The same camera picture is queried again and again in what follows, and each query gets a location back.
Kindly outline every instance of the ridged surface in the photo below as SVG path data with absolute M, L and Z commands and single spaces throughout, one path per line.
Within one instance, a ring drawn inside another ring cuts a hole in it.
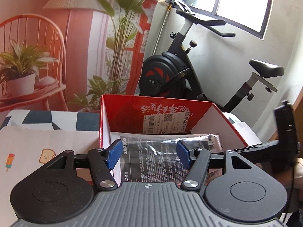
M 211 212 L 195 192 L 174 183 L 123 183 L 112 192 L 99 193 L 79 216 L 63 223 L 38 225 L 19 220 L 13 227 L 127 227 L 190 226 L 240 227 Z M 280 227 L 277 220 L 249 227 Z

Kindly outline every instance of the qr code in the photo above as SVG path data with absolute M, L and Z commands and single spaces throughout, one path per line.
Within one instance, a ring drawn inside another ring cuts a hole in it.
M 164 122 L 172 121 L 172 114 L 164 114 Z

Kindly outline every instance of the orange chair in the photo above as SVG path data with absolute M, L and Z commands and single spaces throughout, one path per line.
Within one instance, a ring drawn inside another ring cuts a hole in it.
M 0 92 L 0 112 L 12 110 L 25 105 L 42 102 L 45 110 L 50 110 L 48 100 L 59 95 L 61 109 L 68 111 L 63 91 L 65 85 L 66 49 L 64 37 L 59 27 L 50 19 L 38 14 L 20 14 L 0 23 L 0 52 L 11 52 L 10 39 L 16 40 L 19 45 L 42 45 L 44 51 L 50 52 L 59 62 L 48 63 L 47 69 L 39 70 L 39 79 L 50 76 L 56 79 L 52 86 L 35 89 L 35 92 L 26 96 L 12 97 L 4 82 Z

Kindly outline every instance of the barcode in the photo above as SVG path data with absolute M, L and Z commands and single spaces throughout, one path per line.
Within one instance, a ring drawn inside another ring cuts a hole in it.
M 212 150 L 213 149 L 213 145 L 215 144 L 214 137 L 212 135 L 208 135 L 207 139 L 208 139 L 209 150 Z
M 155 117 L 149 116 L 147 134 L 152 134 L 154 132 L 154 124 L 155 124 Z
M 172 115 L 173 114 L 164 114 L 163 122 L 172 121 Z
M 189 118 L 190 112 L 186 112 L 185 113 L 185 118 L 183 120 L 183 124 L 182 124 L 182 131 L 185 131 L 186 125 L 187 125 L 187 121 Z

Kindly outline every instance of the black cable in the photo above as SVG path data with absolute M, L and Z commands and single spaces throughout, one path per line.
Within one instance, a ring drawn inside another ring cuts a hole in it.
M 287 199 L 287 204 L 286 204 L 286 208 L 287 211 L 285 211 L 285 215 L 284 215 L 284 218 L 283 218 L 283 221 L 282 223 L 284 223 L 285 219 L 286 219 L 286 215 L 288 213 L 288 210 L 289 210 L 289 205 L 290 205 L 290 200 L 291 200 L 291 195 L 292 195 L 292 191 L 294 189 L 294 165 L 295 163 L 293 164 L 292 166 L 292 182 L 291 182 L 291 188 L 290 188 L 290 192 L 289 192 L 289 198 Z

